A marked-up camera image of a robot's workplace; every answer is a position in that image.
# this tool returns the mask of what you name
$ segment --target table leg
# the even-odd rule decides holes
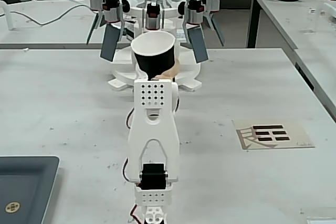
[[[257,0],[251,0],[250,20],[248,24],[246,48],[255,48],[261,7]]]

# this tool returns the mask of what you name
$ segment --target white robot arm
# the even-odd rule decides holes
[[[134,83],[127,174],[129,181],[135,184],[135,203],[142,207],[147,224],[166,223],[167,206],[172,202],[172,183],[178,180],[180,141],[172,109],[177,97],[177,84],[171,80],[138,79]],[[159,143],[165,164],[142,162],[151,141]]]

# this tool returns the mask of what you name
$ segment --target red wire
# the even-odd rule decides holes
[[[180,98],[178,98],[178,100],[177,100],[177,105],[176,105],[175,112],[178,111],[179,105],[180,105]],[[131,129],[131,126],[129,125],[129,121],[130,121],[130,118],[131,118],[131,115],[133,114],[133,112],[134,112],[134,108],[132,108],[131,112],[128,114],[128,116],[126,118],[126,126],[127,126],[128,129]],[[126,161],[124,163],[124,166],[123,166],[123,169],[122,169],[122,175],[123,175],[123,177],[126,181],[130,182],[128,180],[128,178],[126,177],[126,174],[125,174],[127,163],[128,163],[128,158],[126,159]],[[132,208],[131,212],[130,212],[130,216],[137,222],[137,224],[143,224],[142,221],[140,220],[140,218],[137,215],[135,215],[135,211],[136,211],[137,208],[138,208],[138,205],[135,204],[134,207]]]
[[[138,224],[143,224],[142,221],[140,220],[140,218],[134,214],[134,212],[136,211],[137,208],[138,208],[138,206],[137,206],[137,204],[135,204],[134,207],[132,208],[131,212],[130,212],[130,216],[131,216],[131,217],[132,217]]]

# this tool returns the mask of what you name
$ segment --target paper cup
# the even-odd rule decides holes
[[[131,48],[148,80],[174,66],[175,41],[175,37],[166,31],[150,31],[132,40]]]

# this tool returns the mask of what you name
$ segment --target wire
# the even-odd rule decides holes
[[[179,106],[180,106],[180,97],[178,97],[178,99],[177,99],[177,104],[176,104],[175,112],[178,111]]]
[[[138,208],[138,205],[135,204],[134,207],[132,208],[131,212],[130,212],[130,216],[138,223],[138,224],[143,224],[142,221],[140,220],[140,218],[138,216],[135,215],[135,211]]]
[[[127,182],[130,182],[130,180],[126,177],[126,167],[127,167],[127,164],[128,164],[128,158],[126,158],[125,163],[124,163],[124,166],[123,166],[123,168],[122,168],[122,176],[124,177],[124,179],[125,179]]]
[[[131,115],[133,114],[134,112],[134,108],[132,108],[132,110],[130,111],[130,113],[128,114],[127,118],[126,118],[126,127],[130,130],[131,129],[131,126],[129,124],[130,122],[130,118],[131,118]]]
[[[125,160],[125,163],[124,163],[124,166],[122,168],[122,176],[124,177],[124,179],[127,181],[127,182],[130,182],[130,180],[126,177],[126,174],[125,174],[125,171],[126,171],[126,167],[127,167],[127,164],[128,164],[128,158],[126,158]],[[140,218],[135,215],[135,211],[136,209],[138,208],[138,205],[135,204],[130,212],[130,216],[133,218],[133,220],[135,220],[138,224],[143,224],[142,221],[140,220]]]
[[[46,26],[46,25],[49,25],[51,23],[54,23],[56,21],[59,21],[61,18],[63,18],[65,15],[67,15],[69,12],[71,12],[72,10],[78,8],[78,7],[86,7],[88,9],[90,9],[90,7],[88,7],[87,5],[76,5],[70,9],[68,9],[66,12],[64,12],[63,14],[61,14],[58,18],[55,18],[51,21],[48,21],[46,23],[40,23],[36,20],[34,20],[33,18],[29,17],[28,15],[24,14],[24,13],[20,13],[20,12],[16,12],[16,11],[11,11],[11,13],[15,13],[15,14],[18,14],[18,15],[21,15],[21,16],[24,16],[25,18],[29,19],[30,21],[34,22],[36,25],[39,25],[39,26]]]

